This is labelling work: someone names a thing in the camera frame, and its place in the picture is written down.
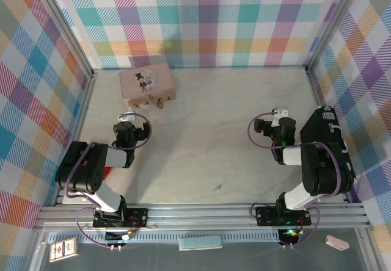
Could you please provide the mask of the teal flat eraser block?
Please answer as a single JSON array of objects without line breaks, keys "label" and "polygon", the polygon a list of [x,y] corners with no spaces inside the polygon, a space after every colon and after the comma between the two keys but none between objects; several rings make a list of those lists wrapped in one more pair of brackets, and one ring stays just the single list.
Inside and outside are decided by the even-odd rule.
[{"label": "teal flat eraser block", "polygon": [[222,248],[221,236],[186,237],[178,241],[180,251],[214,250]]}]

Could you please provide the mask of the small circuit board green light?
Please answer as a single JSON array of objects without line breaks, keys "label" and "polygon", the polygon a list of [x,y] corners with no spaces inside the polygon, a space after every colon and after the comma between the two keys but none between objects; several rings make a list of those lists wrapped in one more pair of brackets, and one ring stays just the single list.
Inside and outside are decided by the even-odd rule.
[{"label": "small circuit board green light", "polygon": [[296,244],[299,241],[300,233],[295,229],[279,229],[278,234],[281,245]]}]

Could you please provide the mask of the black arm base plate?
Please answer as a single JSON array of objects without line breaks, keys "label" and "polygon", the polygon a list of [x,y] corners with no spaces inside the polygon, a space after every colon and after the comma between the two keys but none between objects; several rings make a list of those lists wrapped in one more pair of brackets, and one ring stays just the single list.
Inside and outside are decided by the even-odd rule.
[{"label": "black arm base plate", "polygon": [[94,228],[145,228],[147,226],[147,208],[126,208],[117,212],[93,212]]},{"label": "black arm base plate", "polygon": [[257,207],[255,214],[258,226],[310,226],[310,214],[303,210],[279,211],[276,207]]}]

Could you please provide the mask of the red and white card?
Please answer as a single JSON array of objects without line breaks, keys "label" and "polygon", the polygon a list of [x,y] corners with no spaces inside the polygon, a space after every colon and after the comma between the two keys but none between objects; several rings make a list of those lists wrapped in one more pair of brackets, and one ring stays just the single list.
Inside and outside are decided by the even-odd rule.
[{"label": "red and white card", "polygon": [[53,242],[49,246],[49,262],[56,262],[77,255],[78,239],[76,237]]}]

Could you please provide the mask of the pink wedding couple box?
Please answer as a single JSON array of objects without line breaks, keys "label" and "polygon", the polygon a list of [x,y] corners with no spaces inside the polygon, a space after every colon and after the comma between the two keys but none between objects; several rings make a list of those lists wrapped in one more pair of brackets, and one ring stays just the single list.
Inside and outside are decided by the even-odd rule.
[{"label": "pink wedding couple box", "polygon": [[177,97],[169,65],[159,63],[119,73],[122,98],[130,109],[156,105]]}]

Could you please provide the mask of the small pink case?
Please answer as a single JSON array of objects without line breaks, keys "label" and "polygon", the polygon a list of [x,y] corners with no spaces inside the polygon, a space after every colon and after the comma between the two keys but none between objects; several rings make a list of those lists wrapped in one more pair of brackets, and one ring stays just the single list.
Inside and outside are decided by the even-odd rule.
[{"label": "small pink case", "polygon": [[344,240],[338,239],[334,236],[327,235],[325,240],[326,245],[337,249],[339,251],[345,251],[350,247],[350,244]]}]

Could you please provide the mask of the aluminium frame post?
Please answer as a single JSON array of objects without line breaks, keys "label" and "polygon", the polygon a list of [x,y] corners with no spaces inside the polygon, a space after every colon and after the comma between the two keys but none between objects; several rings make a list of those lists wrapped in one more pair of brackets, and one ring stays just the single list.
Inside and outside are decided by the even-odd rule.
[{"label": "aluminium frame post", "polygon": [[335,30],[340,25],[345,13],[353,0],[326,0],[325,8],[321,11],[321,21],[316,34],[310,37],[311,47],[308,50],[303,66],[310,76],[326,45],[330,42]]},{"label": "aluminium frame post", "polygon": [[68,47],[71,52],[74,54],[76,60],[80,64],[83,72],[93,78],[94,70],[89,63],[84,51],[81,48],[81,45],[76,39],[70,25],[68,24],[64,14],[62,13],[56,0],[42,0],[45,9],[48,11],[55,25],[59,29],[59,32],[64,36],[65,41],[67,42]]}]

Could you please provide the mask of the aluminium cross rail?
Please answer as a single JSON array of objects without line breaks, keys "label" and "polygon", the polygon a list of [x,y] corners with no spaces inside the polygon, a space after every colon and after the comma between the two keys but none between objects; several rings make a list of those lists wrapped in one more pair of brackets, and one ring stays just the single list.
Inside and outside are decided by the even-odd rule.
[{"label": "aluminium cross rail", "polygon": [[[198,231],[253,230],[284,228],[368,228],[369,218],[360,203],[317,203],[309,209],[310,226],[258,226],[251,204],[129,204],[129,208],[147,208],[147,226],[142,230]],[[40,210],[34,229],[71,230],[80,225],[93,228],[93,212],[86,204],[58,204]]]}]

